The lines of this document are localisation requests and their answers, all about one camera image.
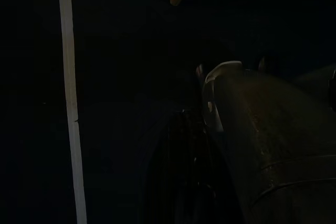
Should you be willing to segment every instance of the curved metal surface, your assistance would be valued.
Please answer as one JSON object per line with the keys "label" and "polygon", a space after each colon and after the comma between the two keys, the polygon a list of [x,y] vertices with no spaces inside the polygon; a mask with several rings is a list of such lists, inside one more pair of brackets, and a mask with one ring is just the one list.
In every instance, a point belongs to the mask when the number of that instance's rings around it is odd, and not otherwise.
{"label": "curved metal surface", "polygon": [[289,83],[227,66],[202,96],[218,110],[246,221],[336,223],[336,115]]}

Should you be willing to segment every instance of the dark floor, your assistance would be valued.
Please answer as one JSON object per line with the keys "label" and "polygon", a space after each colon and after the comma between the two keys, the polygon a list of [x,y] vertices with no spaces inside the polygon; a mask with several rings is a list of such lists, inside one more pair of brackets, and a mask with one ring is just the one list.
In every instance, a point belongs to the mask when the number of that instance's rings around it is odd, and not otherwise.
{"label": "dark floor", "polygon": [[[7,16],[13,19],[16,15],[21,20],[17,24],[27,26],[19,36],[22,45],[29,45],[31,30],[29,18],[22,17],[31,17],[39,27],[34,30],[40,48],[36,61],[39,82],[34,89],[38,95],[33,97],[39,108],[35,117],[45,131],[37,131],[34,143],[44,143],[51,155],[35,151],[31,165],[37,178],[44,177],[39,167],[43,170],[50,164],[57,171],[46,177],[53,183],[46,182],[36,190],[32,211],[42,209],[45,218],[58,215],[64,219],[71,211],[65,211],[61,203],[67,202],[67,209],[73,205],[65,200],[72,195],[72,182],[71,168],[66,165],[70,159],[65,151],[58,0],[34,0],[33,10],[25,7],[29,1],[33,0],[20,0],[20,8],[13,2],[8,4],[12,12]],[[336,7],[332,0],[184,0],[178,7],[171,6],[169,0],[72,0],[72,5],[88,223],[142,222],[149,161],[166,134],[169,113],[196,104],[191,83],[200,62],[238,59],[251,68],[259,54],[271,50],[281,56],[280,76],[288,80],[335,62]],[[29,16],[23,15],[27,9]],[[19,51],[16,55],[27,60]],[[7,66],[15,69],[15,60],[8,62]],[[17,72],[27,71],[16,69],[13,73]],[[29,91],[33,81],[22,80],[27,81],[24,87]],[[23,99],[20,93],[13,92],[13,96]],[[11,101],[15,105],[21,100]],[[47,110],[42,107],[45,101],[51,102]],[[32,105],[26,105],[23,111],[28,115]],[[43,124],[46,115],[51,128]],[[53,144],[44,139],[53,139]],[[30,146],[28,150],[34,153],[35,145],[21,145]],[[57,185],[62,185],[58,189],[64,193],[52,190]],[[52,191],[50,196],[57,200],[43,196],[48,195],[46,191]],[[27,195],[22,206],[32,197]]]}

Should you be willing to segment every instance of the dark background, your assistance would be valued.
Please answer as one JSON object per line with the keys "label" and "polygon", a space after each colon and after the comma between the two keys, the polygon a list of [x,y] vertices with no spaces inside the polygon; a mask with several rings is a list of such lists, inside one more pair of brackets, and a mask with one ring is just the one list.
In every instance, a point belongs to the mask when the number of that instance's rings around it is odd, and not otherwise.
{"label": "dark background", "polygon": [[[280,55],[280,76],[335,62],[332,0],[72,0],[89,223],[142,220],[171,111],[196,104],[204,60]],[[74,223],[58,0],[2,0],[2,218]]]}

